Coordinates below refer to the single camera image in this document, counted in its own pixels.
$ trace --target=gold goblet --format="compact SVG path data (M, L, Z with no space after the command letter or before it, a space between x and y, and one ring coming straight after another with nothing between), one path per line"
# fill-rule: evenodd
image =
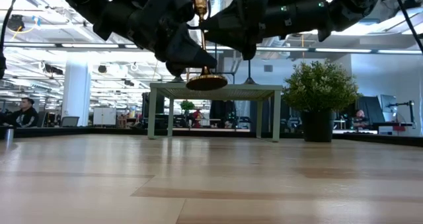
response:
M204 21L204 15L208 12L208 0L191 0L194 4L194 12L198 15L199 23ZM206 50L206 39L204 38L204 31L201 31L202 49ZM227 85L227 79L221 75L214 75L211 73L209 67L203 66L200 76L191 78L186 87L195 91L211 91L223 88Z

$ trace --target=small plant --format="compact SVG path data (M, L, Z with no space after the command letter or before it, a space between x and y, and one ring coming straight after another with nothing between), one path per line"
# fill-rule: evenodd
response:
M285 82L282 98L300 111L341 110L360 97L354 78L329 60L294 65L294 73Z
M188 100L182 101L180 103L180 109L182 109L182 111L189 111L189 110L193 110L194 108L195 108L195 105Z

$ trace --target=red object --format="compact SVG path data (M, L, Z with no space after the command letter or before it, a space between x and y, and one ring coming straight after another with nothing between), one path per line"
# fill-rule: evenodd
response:
M201 112L200 111L195 111L193 114L194 119L198 119L201 118ZM200 128L200 121L195 120L195 124L193 126L194 128Z
M403 127L403 126L394 126L393 127L393 130L394 131L405 131L405 127Z

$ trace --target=floor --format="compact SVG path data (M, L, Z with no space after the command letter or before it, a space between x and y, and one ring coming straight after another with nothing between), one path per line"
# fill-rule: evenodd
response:
M423 149L74 135L0 143L0 223L423 223Z

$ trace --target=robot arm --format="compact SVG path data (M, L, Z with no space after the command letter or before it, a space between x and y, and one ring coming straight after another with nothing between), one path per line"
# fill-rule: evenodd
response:
M317 29L322 42L366 17L378 0L233 0L228 8L201 24L206 40L242 52L245 60L256 54L264 38Z
M216 67L216 60L189 36L186 22L194 18L191 0L66 1L93 23L103 40L115 32L154 52L172 74L181 74L186 67Z
M155 53L173 74L187 67L216 67L188 33L194 17L191 0L66 0L107 40L115 32ZM205 20L206 40L229 46L252 59L263 38L317 29L323 41L366 17L378 0L233 0Z

